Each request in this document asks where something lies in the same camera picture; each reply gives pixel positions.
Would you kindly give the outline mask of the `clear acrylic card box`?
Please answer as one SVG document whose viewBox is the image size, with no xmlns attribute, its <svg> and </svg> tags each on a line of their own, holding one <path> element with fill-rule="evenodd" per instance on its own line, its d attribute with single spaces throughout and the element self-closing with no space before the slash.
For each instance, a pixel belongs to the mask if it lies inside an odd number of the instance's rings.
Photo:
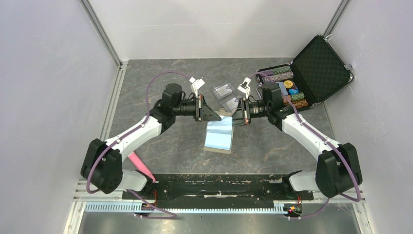
<svg viewBox="0 0 413 234">
<path fill-rule="evenodd" d="M 222 100 L 225 97 L 231 95 L 234 92 L 234 87 L 231 83 L 224 83 L 213 87 L 213 94 L 218 100 Z"/>
<path fill-rule="evenodd" d="M 234 113 L 236 112 L 241 99 L 241 96 L 231 97 L 228 100 L 224 100 L 222 106 L 227 112 Z"/>
</svg>

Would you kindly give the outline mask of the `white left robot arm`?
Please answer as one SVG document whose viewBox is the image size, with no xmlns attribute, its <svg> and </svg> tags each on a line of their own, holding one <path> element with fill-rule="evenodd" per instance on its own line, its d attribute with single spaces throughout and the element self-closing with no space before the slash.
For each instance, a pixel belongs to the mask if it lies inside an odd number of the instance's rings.
<svg viewBox="0 0 413 234">
<path fill-rule="evenodd" d="M 116 137 L 94 139 L 89 144 L 80 174 L 86 179 L 90 194 L 110 194 L 116 189 L 133 190 L 140 198 L 152 195 L 153 185 L 141 169 L 123 168 L 124 160 L 137 148 L 171 127 L 177 116 L 191 116 L 195 121 L 220 121 L 222 118 L 206 103 L 204 96 L 195 93 L 184 98 L 181 85 L 168 84 L 160 100 L 143 119 Z"/>
</svg>

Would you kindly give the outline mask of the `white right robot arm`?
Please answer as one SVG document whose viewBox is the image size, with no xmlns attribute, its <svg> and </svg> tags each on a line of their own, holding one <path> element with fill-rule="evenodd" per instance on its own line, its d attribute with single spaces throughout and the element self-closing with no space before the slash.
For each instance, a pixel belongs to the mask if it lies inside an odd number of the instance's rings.
<svg viewBox="0 0 413 234">
<path fill-rule="evenodd" d="M 327 137 L 309 124 L 291 102 L 284 106 L 286 97 L 276 83 L 264 84 L 262 99 L 251 102 L 249 83 L 250 79 L 246 78 L 237 88 L 245 97 L 239 100 L 232 116 L 233 125 L 249 125 L 254 118 L 266 117 L 317 160 L 315 171 L 287 175 L 281 186 L 282 195 L 294 199 L 301 191 L 317 191 L 327 198 L 341 195 L 355 202 L 361 201 L 362 174 L 354 145 L 340 144 Z"/>
</svg>

